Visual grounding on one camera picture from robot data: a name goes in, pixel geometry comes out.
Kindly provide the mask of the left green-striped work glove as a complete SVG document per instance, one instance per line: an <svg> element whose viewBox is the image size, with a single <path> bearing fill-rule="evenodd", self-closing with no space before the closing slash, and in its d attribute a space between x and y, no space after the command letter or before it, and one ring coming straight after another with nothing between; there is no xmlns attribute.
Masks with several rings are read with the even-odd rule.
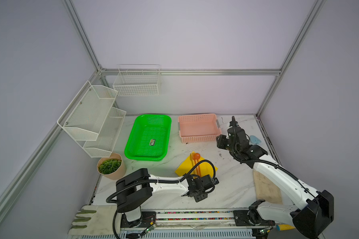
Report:
<svg viewBox="0 0 359 239"><path fill-rule="evenodd" d="M85 205L75 215L71 228L68 232L70 236L107 236L114 235L115 228L117 235L120 235L121 216L115 213L115 204L107 206Z"/></svg>

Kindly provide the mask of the potted green succulent plant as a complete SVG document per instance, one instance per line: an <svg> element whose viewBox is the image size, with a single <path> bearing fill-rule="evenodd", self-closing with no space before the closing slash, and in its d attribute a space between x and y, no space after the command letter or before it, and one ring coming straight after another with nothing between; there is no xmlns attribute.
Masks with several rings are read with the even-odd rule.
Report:
<svg viewBox="0 0 359 239"><path fill-rule="evenodd" d="M126 174L126 164L121 155L112 153L110 157L98 161L97 171L108 179L119 180Z"/></svg>

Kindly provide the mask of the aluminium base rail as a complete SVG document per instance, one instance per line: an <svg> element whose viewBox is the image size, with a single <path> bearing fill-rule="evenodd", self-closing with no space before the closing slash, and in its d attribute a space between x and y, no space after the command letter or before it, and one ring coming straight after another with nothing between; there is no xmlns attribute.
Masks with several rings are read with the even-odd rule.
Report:
<svg viewBox="0 0 359 239"><path fill-rule="evenodd" d="M129 223L122 216L119 239L266 239L282 223L252 225L248 209L144 210L143 221ZM116 239L107 236L71 236L75 239Z"/></svg>

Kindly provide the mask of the yellow paper napkin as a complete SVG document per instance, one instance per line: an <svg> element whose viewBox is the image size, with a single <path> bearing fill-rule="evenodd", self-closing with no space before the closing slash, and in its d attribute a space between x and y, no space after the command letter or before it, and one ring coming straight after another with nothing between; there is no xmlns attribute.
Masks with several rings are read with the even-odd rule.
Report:
<svg viewBox="0 0 359 239"><path fill-rule="evenodd" d="M203 157L200 156L200 160L204 161L205 159ZM184 162L182 162L180 164L180 166L175 170L175 173L178 176L183 176L186 173L188 173L194 166L192 165L192 161L191 161L191 154L185 159ZM199 165L200 168L200 172L201 172L201 177L209 175L210 177L214 177L214 171L212 166L209 163L202 163ZM191 174L195 174L196 175L196 171L195 169L191 172Z"/></svg>

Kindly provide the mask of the orange plastic fork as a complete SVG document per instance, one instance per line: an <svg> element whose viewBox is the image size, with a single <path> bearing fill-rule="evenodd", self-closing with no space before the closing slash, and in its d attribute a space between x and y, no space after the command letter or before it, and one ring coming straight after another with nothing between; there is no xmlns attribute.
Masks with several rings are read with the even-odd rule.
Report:
<svg viewBox="0 0 359 239"><path fill-rule="evenodd" d="M196 153L193 151L193 152L191 153L191 161L192 161L192 165L193 165L193 166L195 166L196 163L197 163L197 159L195 158L195 155L196 155Z"/></svg>

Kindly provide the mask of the green plastic basket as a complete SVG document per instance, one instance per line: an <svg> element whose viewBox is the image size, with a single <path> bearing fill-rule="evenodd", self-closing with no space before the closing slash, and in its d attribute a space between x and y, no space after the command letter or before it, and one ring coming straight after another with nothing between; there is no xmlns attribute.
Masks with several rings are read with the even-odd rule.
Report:
<svg viewBox="0 0 359 239"><path fill-rule="evenodd" d="M159 162L168 152L172 120L167 115L140 115L131 129L124 153L128 159Z"/></svg>

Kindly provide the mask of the blue yellow garden fork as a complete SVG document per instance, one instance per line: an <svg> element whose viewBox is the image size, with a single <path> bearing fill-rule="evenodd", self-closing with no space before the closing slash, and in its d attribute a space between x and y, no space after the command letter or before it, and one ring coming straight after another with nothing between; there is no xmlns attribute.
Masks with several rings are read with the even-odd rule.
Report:
<svg viewBox="0 0 359 239"><path fill-rule="evenodd" d="M295 227L286 224L280 224L276 226L276 230L278 231L288 231L293 229L295 229Z"/></svg>

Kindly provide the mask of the orange plastic spoon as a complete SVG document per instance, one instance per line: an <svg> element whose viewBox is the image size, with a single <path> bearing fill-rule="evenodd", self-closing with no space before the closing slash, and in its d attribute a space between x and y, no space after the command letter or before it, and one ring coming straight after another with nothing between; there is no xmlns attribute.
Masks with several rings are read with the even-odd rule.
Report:
<svg viewBox="0 0 359 239"><path fill-rule="evenodd" d="M197 163L196 163L196 164L198 164L198 163L199 163L199 160L200 160L200 154L199 154L199 153L196 153L195 158L197 159ZM200 172L199 166L196 167L195 171L196 171L196 175L201 176L201 172Z"/></svg>

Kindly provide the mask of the light blue garden trowel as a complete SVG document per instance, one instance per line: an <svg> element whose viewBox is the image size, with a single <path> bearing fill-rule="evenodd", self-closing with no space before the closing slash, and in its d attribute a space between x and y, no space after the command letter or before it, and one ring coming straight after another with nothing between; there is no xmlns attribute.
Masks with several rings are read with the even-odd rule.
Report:
<svg viewBox="0 0 359 239"><path fill-rule="evenodd" d="M250 142L255 145L260 145L262 143L262 141L255 135L250 135L249 139L250 139Z"/></svg>

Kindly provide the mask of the white mesh two-tier shelf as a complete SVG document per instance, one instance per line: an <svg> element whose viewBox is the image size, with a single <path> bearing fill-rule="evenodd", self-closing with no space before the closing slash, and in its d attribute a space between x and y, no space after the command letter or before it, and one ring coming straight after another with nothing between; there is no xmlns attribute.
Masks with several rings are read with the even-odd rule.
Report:
<svg viewBox="0 0 359 239"><path fill-rule="evenodd" d="M118 92L87 81L57 120L90 157L109 157L116 145L126 111L116 107Z"/></svg>

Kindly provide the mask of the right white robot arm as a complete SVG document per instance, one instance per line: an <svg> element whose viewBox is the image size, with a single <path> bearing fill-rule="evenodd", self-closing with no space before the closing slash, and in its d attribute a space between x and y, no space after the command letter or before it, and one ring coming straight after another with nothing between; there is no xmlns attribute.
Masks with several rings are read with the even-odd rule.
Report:
<svg viewBox="0 0 359 239"><path fill-rule="evenodd" d="M250 224L278 222L295 227L308 239L316 239L333 222L333 195L307 185L279 165L261 146L251 144L235 118L230 121L227 134L217 136L216 142L217 147L228 150L233 159L267 177L293 203L287 206L259 199L248 208Z"/></svg>

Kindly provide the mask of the pink plastic basket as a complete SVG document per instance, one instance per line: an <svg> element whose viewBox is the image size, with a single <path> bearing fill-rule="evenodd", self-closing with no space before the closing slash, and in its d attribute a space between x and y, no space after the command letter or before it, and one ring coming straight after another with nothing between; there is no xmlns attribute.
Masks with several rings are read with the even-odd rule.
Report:
<svg viewBox="0 0 359 239"><path fill-rule="evenodd" d="M182 143L214 141L221 134L216 114L179 116L178 126Z"/></svg>

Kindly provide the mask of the right beige work glove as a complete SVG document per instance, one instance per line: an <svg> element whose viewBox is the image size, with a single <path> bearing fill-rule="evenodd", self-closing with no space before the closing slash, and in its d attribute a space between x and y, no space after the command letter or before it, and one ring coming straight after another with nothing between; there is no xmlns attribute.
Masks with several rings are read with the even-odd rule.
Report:
<svg viewBox="0 0 359 239"><path fill-rule="evenodd" d="M281 190L266 176L253 170L253 180L257 200L265 200L273 204L283 204Z"/></svg>

